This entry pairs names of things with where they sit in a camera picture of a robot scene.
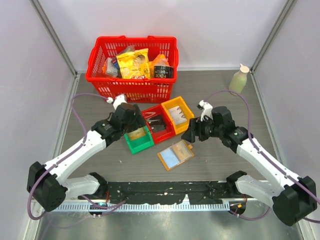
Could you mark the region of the grey boxed item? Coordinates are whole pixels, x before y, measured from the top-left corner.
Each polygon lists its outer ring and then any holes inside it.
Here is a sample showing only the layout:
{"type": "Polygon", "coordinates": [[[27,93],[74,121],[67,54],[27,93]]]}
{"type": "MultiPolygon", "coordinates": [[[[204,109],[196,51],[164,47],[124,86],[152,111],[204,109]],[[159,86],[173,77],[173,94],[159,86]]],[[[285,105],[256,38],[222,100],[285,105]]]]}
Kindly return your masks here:
{"type": "Polygon", "coordinates": [[[102,67],[102,73],[106,76],[117,78],[118,77],[118,69],[112,63],[112,58],[108,57],[104,62],[102,67]]]}

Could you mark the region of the black card in red bin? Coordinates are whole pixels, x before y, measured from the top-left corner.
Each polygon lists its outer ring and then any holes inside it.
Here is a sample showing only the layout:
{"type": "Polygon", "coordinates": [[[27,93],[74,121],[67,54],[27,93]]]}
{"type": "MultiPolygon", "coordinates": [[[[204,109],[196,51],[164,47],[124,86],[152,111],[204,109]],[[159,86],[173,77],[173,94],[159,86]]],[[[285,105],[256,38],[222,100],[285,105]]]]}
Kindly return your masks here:
{"type": "Polygon", "coordinates": [[[167,125],[161,115],[151,117],[147,120],[147,122],[153,133],[166,130],[167,125]]]}

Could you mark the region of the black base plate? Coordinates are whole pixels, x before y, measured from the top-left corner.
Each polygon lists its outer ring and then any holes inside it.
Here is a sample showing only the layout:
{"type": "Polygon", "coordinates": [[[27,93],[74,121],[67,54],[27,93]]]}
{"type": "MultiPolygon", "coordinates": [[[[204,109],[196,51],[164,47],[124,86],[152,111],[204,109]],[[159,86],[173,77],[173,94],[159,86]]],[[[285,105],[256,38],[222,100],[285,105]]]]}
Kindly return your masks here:
{"type": "Polygon", "coordinates": [[[188,197],[192,205],[221,203],[223,199],[243,198],[232,192],[227,182],[219,181],[131,181],[108,182],[102,193],[88,195],[91,200],[125,201],[131,205],[181,204],[188,197]]]}

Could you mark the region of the yellow snack bag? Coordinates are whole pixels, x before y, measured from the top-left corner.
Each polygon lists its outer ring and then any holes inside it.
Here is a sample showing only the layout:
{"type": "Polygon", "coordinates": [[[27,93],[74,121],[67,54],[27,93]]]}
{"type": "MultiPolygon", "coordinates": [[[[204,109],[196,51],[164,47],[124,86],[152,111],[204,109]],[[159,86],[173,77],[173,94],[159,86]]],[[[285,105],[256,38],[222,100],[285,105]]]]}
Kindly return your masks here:
{"type": "Polygon", "coordinates": [[[123,79],[150,79],[149,49],[142,48],[116,56],[123,79]]]}

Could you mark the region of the gold card in green bin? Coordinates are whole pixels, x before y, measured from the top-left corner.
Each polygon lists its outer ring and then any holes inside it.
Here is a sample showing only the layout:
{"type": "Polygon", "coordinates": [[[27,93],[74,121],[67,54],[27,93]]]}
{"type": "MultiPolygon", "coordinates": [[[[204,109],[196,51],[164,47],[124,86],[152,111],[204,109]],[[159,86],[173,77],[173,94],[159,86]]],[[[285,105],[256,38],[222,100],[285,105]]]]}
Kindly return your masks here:
{"type": "Polygon", "coordinates": [[[136,139],[144,137],[146,135],[146,132],[143,127],[140,127],[137,130],[129,132],[127,135],[131,141],[134,141],[136,139]]]}

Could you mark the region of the orange snack packet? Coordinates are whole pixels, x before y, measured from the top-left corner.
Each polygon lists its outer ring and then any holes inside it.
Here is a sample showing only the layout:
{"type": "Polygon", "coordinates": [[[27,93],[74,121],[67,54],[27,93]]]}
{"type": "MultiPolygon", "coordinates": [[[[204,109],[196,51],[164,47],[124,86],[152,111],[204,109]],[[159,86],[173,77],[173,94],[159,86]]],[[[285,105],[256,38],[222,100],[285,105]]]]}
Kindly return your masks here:
{"type": "Polygon", "coordinates": [[[149,63],[149,69],[150,69],[150,74],[154,74],[154,68],[155,66],[168,66],[169,62],[164,54],[158,54],[156,58],[149,63]]]}

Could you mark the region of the red plastic shopping basket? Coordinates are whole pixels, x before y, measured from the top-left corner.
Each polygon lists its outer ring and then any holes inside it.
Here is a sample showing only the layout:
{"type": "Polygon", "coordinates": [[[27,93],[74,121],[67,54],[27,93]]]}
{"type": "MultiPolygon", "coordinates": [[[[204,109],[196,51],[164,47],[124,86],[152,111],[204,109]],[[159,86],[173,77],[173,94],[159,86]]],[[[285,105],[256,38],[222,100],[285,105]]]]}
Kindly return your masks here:
{"type": "Polygon", "coordinates": [[[177,80],[179,51],[177,39],[173,36],[126,37],[100,36],[91,50],[86,80],[104,97],[125,94],[128,102],[162,103],[171,98],[172,88],[177,80]],[[126,47],[134,45],[135,49],[148,49],[152,61],[159,54],[164,54],[173,67],[172,78],[123,79],[112,78],[103,74],[103,65],[107,58],[113,58],[126,47]]]}

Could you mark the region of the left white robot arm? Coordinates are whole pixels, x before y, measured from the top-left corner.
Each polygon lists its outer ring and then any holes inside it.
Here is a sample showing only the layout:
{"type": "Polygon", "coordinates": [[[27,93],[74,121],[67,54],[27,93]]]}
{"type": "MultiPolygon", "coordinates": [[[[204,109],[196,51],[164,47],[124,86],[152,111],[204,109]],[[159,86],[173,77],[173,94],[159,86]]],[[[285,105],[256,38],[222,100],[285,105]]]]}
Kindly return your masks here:
{"type": "Polygon", "coordinates": [[[89,158],[118,141],[125,133],[146,125],[137,104],[120,103],[107,119],[96,122],[86,136],[56,158],[29,167],[27,191],[51,212],[64,200],[79,196],[102,199],[108,191],[107,181],[96,172],[84,177],[69,176],[89,158]]]}

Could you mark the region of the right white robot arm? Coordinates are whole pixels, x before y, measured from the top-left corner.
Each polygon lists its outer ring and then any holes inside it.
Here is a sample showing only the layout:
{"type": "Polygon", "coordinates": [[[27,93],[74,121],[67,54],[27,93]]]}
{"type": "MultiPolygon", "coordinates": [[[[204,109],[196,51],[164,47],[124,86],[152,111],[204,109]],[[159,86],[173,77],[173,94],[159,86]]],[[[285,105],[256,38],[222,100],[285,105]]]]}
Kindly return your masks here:
{"type": "Polygon", "coordinates": [[[236,126],[225,106],[212,107],[201,101],[201,115],[192,118],[182,140],[194,143],[218,138],[222,144],[248,161],[265,177],[266,182],[254,179],[244,171],[227,177],[226,193],[233,198],[240,194],[257,199],[270,207],[277,218],[292,226],[318,208],[316,183],[300,177],[265,151],[245,127],[236,126]]]}

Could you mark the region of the red plastic bin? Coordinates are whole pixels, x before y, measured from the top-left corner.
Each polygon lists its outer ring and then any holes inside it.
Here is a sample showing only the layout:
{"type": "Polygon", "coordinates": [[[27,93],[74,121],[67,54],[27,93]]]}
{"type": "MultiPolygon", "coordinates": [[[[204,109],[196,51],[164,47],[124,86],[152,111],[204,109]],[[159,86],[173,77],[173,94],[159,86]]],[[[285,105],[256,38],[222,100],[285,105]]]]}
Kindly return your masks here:
{"type": "Polygon", "coordinates": [[[144,119],[146,120],[146,125],[152,135],[152,138],[153,138],[153,141],[155,144],[159,144],[160,142],[168,140],[176,135],[175,130],[173,128],[173,125],[169,121],[169,118],[165,114],[165,111],[162,108],[161,104],[157,104],[153,107],[145,109],[141,113],[142,113],[144,119]],[[164,122],[166,123],[166,130],[155,132],[155,133],[152,132],[152,130],[148,124],[148,119],[155,117],[155,116],[161,116],[163,118],[164,122]]]}

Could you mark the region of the white card in yellow bin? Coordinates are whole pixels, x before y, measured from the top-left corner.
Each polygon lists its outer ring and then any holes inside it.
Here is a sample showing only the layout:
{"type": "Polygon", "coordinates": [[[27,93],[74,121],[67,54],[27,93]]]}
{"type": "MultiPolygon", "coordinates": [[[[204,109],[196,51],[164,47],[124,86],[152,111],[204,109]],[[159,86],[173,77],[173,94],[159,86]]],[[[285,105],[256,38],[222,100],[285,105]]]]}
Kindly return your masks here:
{"type": "Polygon", "coordinates": [[[168,109],[168,113],[173,119],[175,125],[180,125],[187,121],[187,118],[179,105],[168,109]]]}

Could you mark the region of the yellow leather card holder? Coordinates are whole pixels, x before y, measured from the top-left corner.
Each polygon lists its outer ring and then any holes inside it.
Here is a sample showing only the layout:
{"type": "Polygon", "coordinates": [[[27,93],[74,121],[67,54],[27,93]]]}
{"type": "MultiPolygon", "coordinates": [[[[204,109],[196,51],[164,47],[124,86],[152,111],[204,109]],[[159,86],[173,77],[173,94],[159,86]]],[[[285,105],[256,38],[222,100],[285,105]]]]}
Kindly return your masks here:
{"type": "MultiPolygon", "coordinates": [[[[179,142],[183,142],[188,147],[190,153],[192,154],[192,156],[190,158],[188,158],[187,160],[193,158],[194,157],[194,153],[192,152],[193,146],[191,144],[186,143],[184,140],[181,140],[179,142]]],[[[185,160],[185,161],[180,162],[178,160],[177,156],[175,155],[175,153],[172,149],[172,146],[157,153],[158,158],[160,159],[161,163],[163,164],[164,168],[167,171],[170,171],[170,170],[174,169],[175,167],[177,167],[187,161],[187,160],[185,160]]]]}

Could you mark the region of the gold credit card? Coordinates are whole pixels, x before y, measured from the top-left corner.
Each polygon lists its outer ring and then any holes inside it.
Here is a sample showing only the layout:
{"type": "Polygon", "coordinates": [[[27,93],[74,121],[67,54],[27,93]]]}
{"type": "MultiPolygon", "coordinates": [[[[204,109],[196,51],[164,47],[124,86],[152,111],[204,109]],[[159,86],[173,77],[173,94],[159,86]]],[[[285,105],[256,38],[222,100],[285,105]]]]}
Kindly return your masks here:
{"type": "Polygon", "coordinates": [[[171,148],[180,162],[183,162],[192,156],[190,150],[183,141],[174,144],[171,148]]]}

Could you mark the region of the green plastic bin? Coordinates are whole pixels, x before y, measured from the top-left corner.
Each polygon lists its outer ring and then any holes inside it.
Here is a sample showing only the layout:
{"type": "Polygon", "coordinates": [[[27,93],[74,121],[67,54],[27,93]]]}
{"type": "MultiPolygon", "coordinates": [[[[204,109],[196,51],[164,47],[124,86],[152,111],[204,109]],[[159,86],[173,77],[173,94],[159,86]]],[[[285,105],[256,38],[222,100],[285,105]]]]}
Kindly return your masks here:
{"type": "Polygon", "coordinates": [[[144,126],[143,128],[145,131],[145,136],[138,138],[138,139],[135,139],[135,140],[130,140],[128,137],[128,133],[124,134],[125,140],[126,140],[128,147],[129,147],[132,154],[136,154],[138,152],[141,152],[141,151],[155,145],[153,137],[152,137],[148,127],[144,126]]]}

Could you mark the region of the yellow plastic bin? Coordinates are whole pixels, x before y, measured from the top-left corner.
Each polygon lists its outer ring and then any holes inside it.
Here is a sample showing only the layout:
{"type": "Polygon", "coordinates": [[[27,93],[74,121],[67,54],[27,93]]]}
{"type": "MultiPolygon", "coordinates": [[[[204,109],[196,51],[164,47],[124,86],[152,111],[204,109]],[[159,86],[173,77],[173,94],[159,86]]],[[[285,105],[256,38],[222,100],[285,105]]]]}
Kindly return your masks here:
{"type": "Polygon", "coordinates": [[[175,97],[175,98],[170,99],[168,101],[165,101],[165,102],[161,103],[161,106],[162,106],[165,114],[168,116],[168,119],[169,119],[170,123],[172,124],[176,135],[185,132],[189,126],[190,119],[195,117],[193,112],[190,110],[190,108],[188,107],[188,105],[186,104],[186,102],[184,101],[184,99],[181,96],[178,96],[178,97],[175,97]],[[175,125],[173,119],[171,118],[171,116],[168,112],[168,109],[171,109],[175,106],[181,107],[185,117],[187,118],[186,122],[181,123],[179,125],[175,125]]]}

